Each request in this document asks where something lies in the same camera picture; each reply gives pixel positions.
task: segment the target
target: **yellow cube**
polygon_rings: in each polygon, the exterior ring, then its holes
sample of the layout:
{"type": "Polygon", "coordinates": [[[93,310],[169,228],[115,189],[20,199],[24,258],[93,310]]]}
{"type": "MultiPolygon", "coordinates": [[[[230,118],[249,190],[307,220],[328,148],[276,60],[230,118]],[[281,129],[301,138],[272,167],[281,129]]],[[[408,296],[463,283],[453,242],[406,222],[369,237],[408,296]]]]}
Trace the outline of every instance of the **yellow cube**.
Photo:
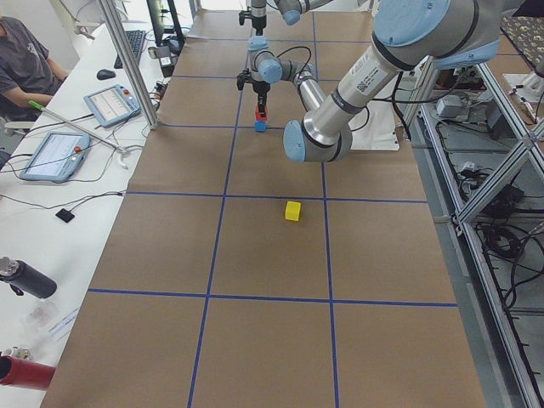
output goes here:
{"type": "Polygon", "coordinates": [[[286,219],[289,221],[298,221],[301,207],[302,204],[300,202],[288,201],[286,206],[286,219]]]}

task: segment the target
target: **red cylinder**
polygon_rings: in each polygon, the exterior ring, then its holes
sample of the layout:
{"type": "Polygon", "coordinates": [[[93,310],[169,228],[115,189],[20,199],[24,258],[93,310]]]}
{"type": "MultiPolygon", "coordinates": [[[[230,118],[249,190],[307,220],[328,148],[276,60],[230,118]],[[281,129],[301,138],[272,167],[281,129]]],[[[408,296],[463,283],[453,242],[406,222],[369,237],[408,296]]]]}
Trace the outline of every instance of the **red cylinder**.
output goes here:
{"type": "Polygon", "coordinates": [[[48,389],[54,374],[54,367],[34,361],[15,359],[9,355],[0,356],[0,384],[13,387],[48,389]]]}

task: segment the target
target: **white table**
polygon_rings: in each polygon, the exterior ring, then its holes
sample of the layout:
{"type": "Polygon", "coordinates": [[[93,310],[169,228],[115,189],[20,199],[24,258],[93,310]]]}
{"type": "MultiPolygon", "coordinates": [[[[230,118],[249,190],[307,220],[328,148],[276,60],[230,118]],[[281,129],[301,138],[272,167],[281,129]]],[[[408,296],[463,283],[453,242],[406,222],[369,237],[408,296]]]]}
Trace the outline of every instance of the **white table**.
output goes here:
{"type": "MultiPolygon", "coordinates": [[[[131,24],[125,28],[139,29],[142,25],[131,24]]],[[[113,69],[115,57],[116,51],[109,33],[104,29],[54,96],[48,108],[63,117],[75,118],[90,113],[82,99],[84,95],[115,83],[131,88],[124,70],[116,70],[117,77],[106,81],[96,79],[96,72],[99,69],[113,69]]],[[[144,49],[139,67],[146,87],[149,91],[152,90],[155,82],[162,79],[158,62],[150,59],[144,49]]],[[[36,126],[52,122],[56,121],[44,114],[38,119],[36,126]]],[[[87,119],[81,124],[90,129],[98,125],[94,118],[87,119]]],[[[32,153],[47,131],[53,128],[73,131],[66,126],[38,130],[23,139],[14,155],[32,153]]],[[[101,128],[96,132],[106,137],[111,131],[101,128]]],[[[143,145],[146,133],[147,122],[140,115],[116,132],[116,137],[121,145],[143,145]]],[[[104,144],[94,146],[72,178],[96,179],[105,168],[111,152],[112,148],[104,144]]],[[[93,183],[25,182],[17,179],[12,173],[0,173],[0,194],[53,206],[88,195],[125,190],[139,155],[140,150],[135,150],[125,159],[128,164],[126,170],[117,163],[116,153],[104,177],[93,183]]],[[[27,157],[21,157],[13,159],[11,163],[15,168],[23,168],[26,161],[27,157]]],[[[57,282],[57,292],[46,301],[46,304],[53,305],[58,313],[50,319],[46,328],[62,320],[81,305],[121,203],[120,196],[96,198],[76,209],[74,212],[76,217],[66,224],[54,216],[59,208],[35,209],[6,198],[0,199],[2,225],[0,257],[9,256],[23,260],[57,282]]],[[[54,341],[48,336],[36,336],[36,331],[29,334],[21,324],[29,313],[38,307],[44,307],[44,302],[29,294],[17,297],[5,283],[0,284],[0,299],[3,306],[3,313],[0,315],[2,327],[0,349],[12,346],[28,347],[35,361],[56,366],[68,336],[54,341]]],[[[44,395],[42,391],[0,387],[0,408],[38,407],[44,395]]]]}

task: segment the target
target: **black bottle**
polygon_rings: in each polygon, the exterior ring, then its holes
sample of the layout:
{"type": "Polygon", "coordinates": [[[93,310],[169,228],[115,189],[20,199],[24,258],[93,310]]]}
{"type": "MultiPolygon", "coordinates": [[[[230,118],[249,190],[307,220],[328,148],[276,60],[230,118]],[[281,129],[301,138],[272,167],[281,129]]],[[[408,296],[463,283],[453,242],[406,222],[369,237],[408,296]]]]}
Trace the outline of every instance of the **black bottle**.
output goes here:
{"type": "Polygon", "coordinates": [[[18,295],[23,291],[40,299],[50,297],[57,290],[54,280],[23,261],[8,257],[0,258],[0,281],[10,284],[18,295]]]}

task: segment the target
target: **computer mouse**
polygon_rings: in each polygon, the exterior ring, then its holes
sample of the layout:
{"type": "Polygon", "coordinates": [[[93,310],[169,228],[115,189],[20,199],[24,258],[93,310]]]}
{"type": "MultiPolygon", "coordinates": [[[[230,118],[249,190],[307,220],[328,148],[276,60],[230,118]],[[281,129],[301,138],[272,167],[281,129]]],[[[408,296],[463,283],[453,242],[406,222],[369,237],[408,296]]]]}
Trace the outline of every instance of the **computer mouse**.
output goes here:
{"type": "Polygon", "coordinates": [[[100,80],[100,81],[103,81],[105,79],[110,79],[110,78],[113,78],[116,76],[116,73],[114,71],[111,71],[111,70],[100,70],[96,73],[96,77],[100,80]]]}

